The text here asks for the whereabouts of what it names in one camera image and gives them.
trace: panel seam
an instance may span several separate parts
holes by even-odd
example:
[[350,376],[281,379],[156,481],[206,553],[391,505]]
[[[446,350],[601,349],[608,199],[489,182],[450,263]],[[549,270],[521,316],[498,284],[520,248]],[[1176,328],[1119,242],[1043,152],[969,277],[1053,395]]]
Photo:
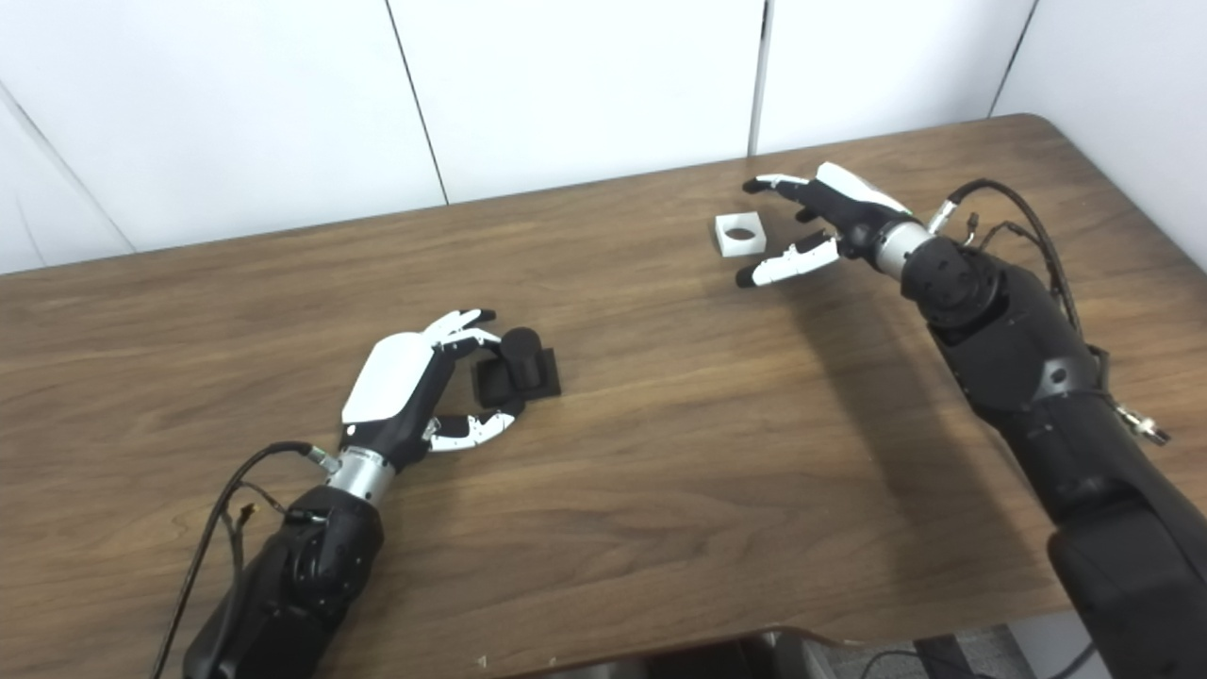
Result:
[[398,55],[402,58],[402,69],[407,71],[407,83],[410,86],[410,98],[415,101],[415,111],[419,113],[419,124],[424,128],[424,140],[427,141],[427,152],[432,157],[432,168],[436,170],[436,181],[441,185],[441,195],[444,204],[449,204],[449,192],[444,188],[444,175],[441,174],[441,163],[436,159],[436,146],[432,145],[432,135],[427,131],[427,119],[424,118],[424,107],[419,104],[419,92],[415,90],[415,78],[410,76],[410,64],[407,63],[407,51],[402,48],[402,36],[398,34],[398,24],[393,19],[393,8],[390,0],[385,2],[385,11],[390,14],[390,28],[393,30],[393,40],[398,45]]
[[1019,40],[1014,43],[1014,52],[1010,53],[1010,60],[1005,64],[1005,72],[1002,74],[1002,82],[997,83],[997,92],[993,93],[993,101],[989,105],[989,113],[985,115],[986,118],[993,117],[993,109],[997,109],[997,100],[1002,98],[1002,90],[1005,89],[1005,81],[1010,77],[1010,70],[1014,68],[1014,60],[1019,58],[1019,49],[1022,47],[1022,39],[1027,36],[1027,29],[1031,28],[1031,18],[1036,16],[1036,7],[1039,6],[1039,0],[1032,0],[1031,11],[1027,12],[1027,21],[1022,22],[1022,30],[1019,31]]
[[42,265],[48,265],[46,263],[46,254],[42,254],[42,248],[37,246],[37,239],[34,238],[34,229],[29,227],[29,218],[25,217],[25,207],[21,204],[21,195],[13,195],[17,200],[17,215],[21,217],[21,226],[25,228],[25,236],[29,238],[29,244],[34,247],[34,253],[37,254],[37,261],[42,262]]
[[83,182],[82,178],[80,178],[80,175],[76,174],[74,169],[71,169],[71,165],[69,165],[66,159],[63,158],[63,156],[59,153],[59,150],[56,148],[53,144],[51,144],[51,140],[46,137],[46,134],[43,134],[41,128],[37,127],[37,123],[35,123],[34,119],[29,117],[29,113],[25,111],[25,107],[22,106],[19,101],[17,101],[17,98],[12,95],[12,92],[8,90],[8,87],[5,84],[2,80],[0,80],[0,99],[4,100],[5,105],[12,112],[13,117],[17,118],[17,124],[19,124],[22,129],[25,130],[25,134],[29,135],[29,139],[34,142],[34,145],[37,146],[39,150],[41,150],[42,154],[46,157],[46,159],[48,159],[51,164],[54,165],[57,170],[59,170],[59,175],[64,180],[66,180],[66,182],[71,185],[71,187],[75,188],[76,192],[84,198],[84,200],[88,201],[88,204],[97,211],[97,213],[99,213],[103,217],[104,222],[110,227],[110,229],[112,229],[113,234],[117,235],[117,238],[130,250],[130,252],[138,252],[139,248],[134,246],[134,242],[129,239],[129,236],[126,235],[126,232],[122,230],[122,227],[117,226],[117,222],[113,221],[113,217],[109,215],[105,207],[100,204],[100,200],[98,200],[97,197],[93,194],[93,192],[88,189],[88,186]]
[[758,133],[763,118],[763,87],[766,82],[766,62],[771,51],[771,22],[775,0],[763,2],[763,24],[759,28],[758,65],[754,68],[754,98],[751,103],[751,131],[746,140],[746,156],[758,153]]

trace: black forearm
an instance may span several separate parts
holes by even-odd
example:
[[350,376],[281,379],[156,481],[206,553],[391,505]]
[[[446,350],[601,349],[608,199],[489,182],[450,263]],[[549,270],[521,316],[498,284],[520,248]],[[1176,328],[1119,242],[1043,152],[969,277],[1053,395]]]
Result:
[[[288,509],[185,654],[186,679],[308,679],[368,581],[383,543],[371,504],[326,486]],[[220,630],[235,605],[225,639]]]
[[933,318],[945,289],[906,287],[910,267],[972,256],[970,268],[997,276],[993,294],[940,316],[958,322],[932,320],[932,334],[1056,525],[1053,567],[1107,667],[1115,679],[1207,675],[1207,521],[1124,428],[1095,357],[1044,285],[945,239],[937,247],[941,257],[911,259],[903,288]]

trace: cable connector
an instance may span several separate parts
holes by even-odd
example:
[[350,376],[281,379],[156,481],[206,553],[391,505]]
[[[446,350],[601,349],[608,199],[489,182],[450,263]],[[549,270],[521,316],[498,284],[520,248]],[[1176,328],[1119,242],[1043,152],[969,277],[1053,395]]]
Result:
[[1164,429],[1156,426],[1156,421],[1129,409],[1127,406],[1115,403],[1115,412],[1127,426],[1127,429],[1136,437],[1143,437],[1158,446],[1164,446],[1168,444],[1173,438],[1168,435]]
[[321,467],[328,476],[339,472],[339,461],[332,456],[328,456],[326,451],[319,446],[310,446],[310,450],[305,453],[305,460],[313,462],[314,464]]
[[964,241],[961,242],[962,246],[967,247],[973,244],[973,239],[976,238],[978,226],[980,226],[980,215],[976,212],[968,215],[968,235],[964,238]]
[[926,230],[931,235],[934,235],[943,230],[943,227],[947,224],[947,219],[956,211],[957,203],[954,203],[950,198],[943,201],[931,221],[926,222]]

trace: fingertip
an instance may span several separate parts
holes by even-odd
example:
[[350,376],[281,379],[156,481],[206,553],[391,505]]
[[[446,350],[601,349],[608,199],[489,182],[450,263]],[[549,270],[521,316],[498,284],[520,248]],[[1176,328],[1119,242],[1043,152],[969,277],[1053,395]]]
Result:
[[737,282],[739,287],[756,287],[754,285],[754,267],[746,267],[739,269],[734,275],[734,280]]

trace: metal cylinder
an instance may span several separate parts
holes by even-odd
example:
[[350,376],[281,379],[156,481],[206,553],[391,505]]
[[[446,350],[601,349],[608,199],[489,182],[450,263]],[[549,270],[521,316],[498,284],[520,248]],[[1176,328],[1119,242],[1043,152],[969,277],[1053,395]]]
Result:
[[880,236],[876,248],[876,268],[900,280],[905,259],[917,246],[934,238],[916,221],[903,221]]
[[367,449],[349,446],[337,458],[339,469],[327,478],[327,486],[378,507],[395,478],[385,458]]

